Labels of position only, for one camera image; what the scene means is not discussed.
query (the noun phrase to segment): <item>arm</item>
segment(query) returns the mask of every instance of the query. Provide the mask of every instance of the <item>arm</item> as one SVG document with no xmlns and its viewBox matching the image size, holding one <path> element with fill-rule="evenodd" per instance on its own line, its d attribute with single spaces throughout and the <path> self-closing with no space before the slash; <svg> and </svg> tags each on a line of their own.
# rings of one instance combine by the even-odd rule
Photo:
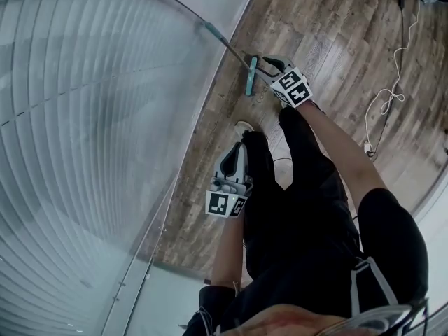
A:
<svg viewBox="0 0 448 336">
<path fill-rule="evenodd" d="M 316 133 L 350 190 L 356 210 L 364 196 L 375 188 L 386 188 L 369 157 L 336 123 L 311 102 L 297 107 Z"/>
<path fill-rule="evenodd" d="M 240 284 L 243 270 L 243 223 L 238 218 L 225 220 L 223 233 L 213 262 L 211 285 L 234 288 L 234 282 Z"/>
</svg>

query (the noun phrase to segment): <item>person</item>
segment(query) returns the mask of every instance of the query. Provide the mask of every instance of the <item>person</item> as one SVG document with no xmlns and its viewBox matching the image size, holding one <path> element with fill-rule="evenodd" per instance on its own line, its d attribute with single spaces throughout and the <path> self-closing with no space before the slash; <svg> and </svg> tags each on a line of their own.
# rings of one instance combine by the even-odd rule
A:
<svg viewBox="0 0 448 336">
<path fill-rule="evenodd" d="M 368 156 L 313 102 L 283 108 L 279 122 L 293 161 L 286 190 L 275 181 L 265 135 L 246 122 L 236 125 L 253 191 L 244 216 L 225 221 L 211 285 L 200 291 L 184 335 L 392 334 L 401 311 L 409 320 L 428 290 L 428 255 L 416 223 Z M 243 242 L 253 281 L 238 290 Z"/>
</svg>

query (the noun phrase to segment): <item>wooden floor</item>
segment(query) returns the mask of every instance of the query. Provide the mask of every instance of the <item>wooden floor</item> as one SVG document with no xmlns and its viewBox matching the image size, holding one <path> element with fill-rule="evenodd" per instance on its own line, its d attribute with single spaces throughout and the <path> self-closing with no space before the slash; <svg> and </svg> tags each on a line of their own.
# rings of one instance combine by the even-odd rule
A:
<svg viewBox="0 0 448 336">
<path fill-rule="evenodd" d="M 247 55 L 290 57 L 310 82 L 317 103 L 360 145 L 364 115 L 382 88 L 396 79 L 393 51 L 401 44 L 397 0 L 252 0 L 232 44 Z M 417 0 L 406 0 L 407 29 Z M 412 211 L 445 168 L 448 104 L 448 7 L 421 5 L 420 23 L 405 53 L 400 88 L 375 165 L 387 186 Z M 289 156 L 278 124 L 279 102 L 257 80 L 246 97 L 246 71 L 227 54 L 206 101 L 183 164 L 156 259 L 209 275 L 223 220 L 204 213 L 205 190 L 215 159 L 236 141 L 233 126 L 262 127 L 274 159 Z M 384 123 L 372 107 L 368 123 L 376 144 Z M 275 162 L 283 187 L 292 180 L 289 160 Z"/>
</svg>

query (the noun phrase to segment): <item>shoe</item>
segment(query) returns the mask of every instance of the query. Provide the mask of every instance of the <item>shoe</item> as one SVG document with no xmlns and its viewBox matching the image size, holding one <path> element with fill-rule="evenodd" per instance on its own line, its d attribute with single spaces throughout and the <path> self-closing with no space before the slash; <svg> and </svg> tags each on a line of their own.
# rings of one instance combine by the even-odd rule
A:
<svg viewBox="0 0 448 336">
<path fill-rule="evenodd" d="M 243 134 L 245 132 L 253 132 L 253 131 L 255 131 L 254 128 L 250 124 L 248 124 L 247 122 L 244 122 L 243 120 L 240 120 L 235 125 L 235 132 L 238 134 L 238 137 L 240 139 L 243 138 Z"/>
</svg>

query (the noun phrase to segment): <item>glass panel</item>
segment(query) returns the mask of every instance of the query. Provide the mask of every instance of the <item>glass panel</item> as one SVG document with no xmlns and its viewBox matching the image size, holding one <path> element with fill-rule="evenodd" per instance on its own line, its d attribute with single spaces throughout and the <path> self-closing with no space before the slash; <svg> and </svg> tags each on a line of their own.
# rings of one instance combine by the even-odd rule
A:
<svg viewBox="0 0 448 336">
<path fill-rule="evenodd" d="M 223 49 L 169 0 L 0 1 L 0 333 L 98 335 Z"/>
<path fill-rule="evenodd" d="M 415 218 L 426 242 L 429 257 L 429 290 L 427 294 L 429 314 L 434 315 L 441 309 L 447 311 L 448 280 L 447 248 L 448 248 L 448 171 L 443 172 L 434 185 L 424 206 L 416 213 Z M 419 315 L 416 320 L 423 321 Z"/>
<path fill-rule="evenodd" d="M 204 279 L 190 270 L 154 262 L 141 288 L 126 336 L 182 336 L 199 309 Z"/>
</svg>

